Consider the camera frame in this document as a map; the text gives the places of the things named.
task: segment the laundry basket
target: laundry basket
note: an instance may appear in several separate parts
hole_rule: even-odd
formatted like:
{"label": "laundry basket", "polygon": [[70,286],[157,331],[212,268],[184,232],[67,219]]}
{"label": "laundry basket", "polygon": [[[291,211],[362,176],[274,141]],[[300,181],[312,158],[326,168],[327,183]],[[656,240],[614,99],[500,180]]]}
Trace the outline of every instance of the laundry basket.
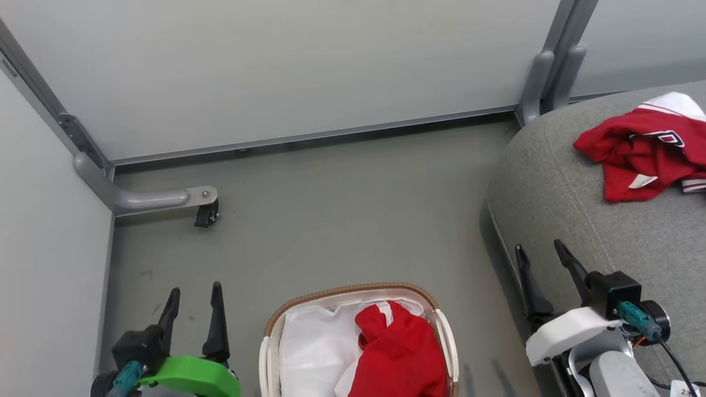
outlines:
{"label": "laundry basket", "polygon": [[265,327],[260,345],[260,390],[262,397],[281,397],[280,338],[286,314],[302,307],[319,306],[334,310],[341,304],[368,300],[404,299],[416,302],[424,310],[423,317],[431,324],[446,361],[448,395],[458,395],[458,354],[451,327],[434,298],[425,290],[407,283],[359,284],[316,292],[290,300],[282,305]]}

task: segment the gray couch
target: gray couch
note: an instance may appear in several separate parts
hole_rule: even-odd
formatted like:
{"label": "gray couch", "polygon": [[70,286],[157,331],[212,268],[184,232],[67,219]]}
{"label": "gray couch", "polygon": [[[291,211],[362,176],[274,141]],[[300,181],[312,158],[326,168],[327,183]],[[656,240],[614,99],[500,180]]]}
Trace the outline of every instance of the gray couch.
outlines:
{"label": "gray couch", "polygon": [[[580,300],[554,251],[556,238],[588,271],[621,270],[640,282],[643,299],[667,311],[669,345],[696,381],[706,379],[706,194],[673,186],[651,201],[607,203],[602,166],[573,148],[583,131],[671,91],[706,109],[703,81],[601,97],[538,118],[508,145],[488,202],[505,249],[523,245],[558,311],[578,307]],[[657,380],[681,379],[657,346],[637,349],[636,357]]]}

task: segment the white wall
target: white wall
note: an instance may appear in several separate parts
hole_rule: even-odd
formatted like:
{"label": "white wall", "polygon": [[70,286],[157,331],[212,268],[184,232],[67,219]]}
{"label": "white wall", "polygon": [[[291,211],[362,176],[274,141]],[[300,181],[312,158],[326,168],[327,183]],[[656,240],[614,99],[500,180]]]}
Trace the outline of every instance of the white wall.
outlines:
{"label": "white wall", "polygon": [[0,396],[87,396],[112,214],[0,73]]}
{"label": "white wall", "polygon": [[600,0],[572,96],[706,79],[706,1]]}
{"label": "white wall", "polygon": [[559,0],[4,0],[116,160],[516,105]]}

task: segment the cable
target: cable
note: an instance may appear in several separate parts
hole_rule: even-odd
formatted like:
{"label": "cable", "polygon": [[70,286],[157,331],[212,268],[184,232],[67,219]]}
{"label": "cable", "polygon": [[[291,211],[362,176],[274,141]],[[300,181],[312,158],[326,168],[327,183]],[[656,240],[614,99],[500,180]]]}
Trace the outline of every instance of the cable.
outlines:
{"label": "cable", "polygon": [[670,385],[659,383],[658,381],[654,380],[654,378],[652,378],[650,375],[647,375],[647,378],[650,380],[651,384],[654,384],[655,386],[657,386],[659,388],[666,389],[666,390],[671,389]]}
{"label": "cable", "polygon": [[[655,378],[651,377],[650,375],[645,374],[645,376],[649,379],[651,384],[654,384],[655,386],[657,386],[661,389],[666,389],[666,390],[671,389],[671,385],[663,384],[663,383],[659,382],[658,380],[656,380]],[[699,386],[699,387],[706,387],[706,382],[695,381],[692,383],[695,384],[696,386]]]}
{"label": "cable", "polygon": [[664,348],[664,351],[667,353],[669,358],[671,358],[671,360],[674,361],[674,365],[676,365],[676,368],[679,371],[679,374],[681,374],[681,377],[684,379],[684,382],[686,382],[686,386],[689,388],[691,395],[698,396],[696,394],[696,390],[694,390],[694,386],[691,384],[691,381],[689,380],[689,376],[687,376],[686,371],[684,371],[684,368],[681,366],[681,363],[679,362],[679,360],[677,360],[674,353],[671,352],[671,349],[669,348],[669,346],[667,346],[664,339],[662,339],[662,335],[659,332],[655,332],[654,339],[656,339],[657,342],[659,342],[659,344],[662,345],[662,347]]}

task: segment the red jacket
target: red jacket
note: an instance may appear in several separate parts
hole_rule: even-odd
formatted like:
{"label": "red jacket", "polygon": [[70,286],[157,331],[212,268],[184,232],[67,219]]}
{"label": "red jacket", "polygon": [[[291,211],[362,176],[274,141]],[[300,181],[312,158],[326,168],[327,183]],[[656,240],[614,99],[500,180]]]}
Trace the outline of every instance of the red jacket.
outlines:
{"label": "red jacket", "polygon": [[669,93],[590,129],[574,147],[603,163],[607,201],[646,201],[675,181],[706,189],[706,115],[687,95]]}
{"label": "red jacket", "polygon": [[363,353],[351,384],[337,386],[337,396],[445,397],[446,362],[431,325],[400,304],[387,303],[356,316]]}

